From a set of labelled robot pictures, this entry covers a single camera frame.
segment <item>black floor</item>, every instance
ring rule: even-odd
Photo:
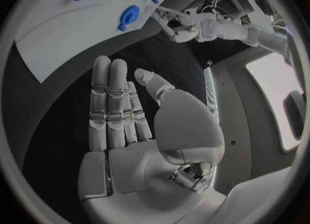
[[[128,80],[138,67],[154,71],[206,102],[204,70],[186,44],[175,44],[162,34],[115,54],[128,63]],[[78,171],[88,151],[88,108],[91,71],[72,84],[53,104],[30,142],[24,174],[38,195],[72,223],[89,223],[77,190]],[[157,104],[136,84],[143,109],[153,128]]]

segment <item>white panel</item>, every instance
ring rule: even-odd
[[[143,27],[157,5],[150,0],[37,0],[25,13],[16,35],[17,48],[39,82],[81,51],[123,34],[117,29],[122,12],[140,8],[130,32]]]
[[[291,151],[299,141],[295,139],[283,108],[283,100],[294,90],[302,93],[293,68],[282,55],[272,53],[246,65],[260,86],[275,116],[284,152]]]

